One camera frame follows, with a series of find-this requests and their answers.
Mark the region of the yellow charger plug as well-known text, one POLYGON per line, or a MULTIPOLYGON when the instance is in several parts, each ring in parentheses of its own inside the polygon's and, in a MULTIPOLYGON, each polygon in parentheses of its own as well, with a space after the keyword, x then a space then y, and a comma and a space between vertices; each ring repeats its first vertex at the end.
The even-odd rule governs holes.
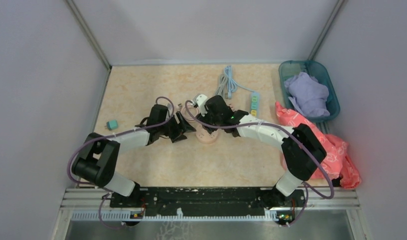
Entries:
POLYGON ((253 115, 254 117, 256 117, 258 115, 257 111, 254 109, 251 110, 250 114, 253 115))

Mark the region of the light blue power strip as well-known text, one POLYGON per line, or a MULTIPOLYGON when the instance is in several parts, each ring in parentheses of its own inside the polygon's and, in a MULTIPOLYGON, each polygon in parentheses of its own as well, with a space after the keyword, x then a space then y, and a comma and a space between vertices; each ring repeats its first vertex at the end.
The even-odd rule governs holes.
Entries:
POLYGON ((251 92, 250 94, 250 111, 249 113, 254 116, 258 117, 260 113, 260 94, 258 92, 251 92))

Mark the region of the teal USB charger plug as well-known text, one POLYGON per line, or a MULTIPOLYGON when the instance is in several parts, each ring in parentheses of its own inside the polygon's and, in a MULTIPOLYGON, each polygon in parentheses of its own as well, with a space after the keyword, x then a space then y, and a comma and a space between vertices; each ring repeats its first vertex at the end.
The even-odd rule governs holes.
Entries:
POLYGON ((116 119, 112 119, 106 122, 105 128, 112 131, 119 127, 118 121, 116 119))

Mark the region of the green USB charger plug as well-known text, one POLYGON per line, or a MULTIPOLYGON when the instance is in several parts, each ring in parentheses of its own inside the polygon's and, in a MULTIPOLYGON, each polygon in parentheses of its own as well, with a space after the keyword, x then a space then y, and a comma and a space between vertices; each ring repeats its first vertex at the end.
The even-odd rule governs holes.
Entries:
POLYGON ((251 102, 252 103, 258 103, 260 100, 260 97, 258 95, 252 95, 251 96, 251 102))

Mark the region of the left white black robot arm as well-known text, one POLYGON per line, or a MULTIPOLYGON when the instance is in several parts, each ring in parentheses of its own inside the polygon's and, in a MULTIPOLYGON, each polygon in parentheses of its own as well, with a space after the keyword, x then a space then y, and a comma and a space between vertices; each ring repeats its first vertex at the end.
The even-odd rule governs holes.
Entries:
POLYGON ((155 104, 149 116, 132 130, 114 136, 89 134, 68 172, 96 187, 121 195, 125 204, 135 207, 142 199, 140 185, 116 171, 119 155, 149 146, 160 138, 167 138, 172 143, 183 141, 187 139, 187 133, 196 131, 180 111, 155 104))

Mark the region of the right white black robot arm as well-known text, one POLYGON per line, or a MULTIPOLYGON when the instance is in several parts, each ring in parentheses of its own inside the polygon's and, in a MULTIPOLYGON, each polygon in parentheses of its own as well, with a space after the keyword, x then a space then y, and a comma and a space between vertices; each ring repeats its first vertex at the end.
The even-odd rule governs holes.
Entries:
POLYGON ((291 202, 296 188, 311 178, 327 156, 307 124, 283 126, 267 122, 247 111, 232 110, 220 95, 208 97, 199 94, 191 105, 199 110, 196 119, 207 132, 222 129, 233 137, 259 140, 282 152, 287 169, 275 184, 273 192, 273 200, 279 206, 291 202))

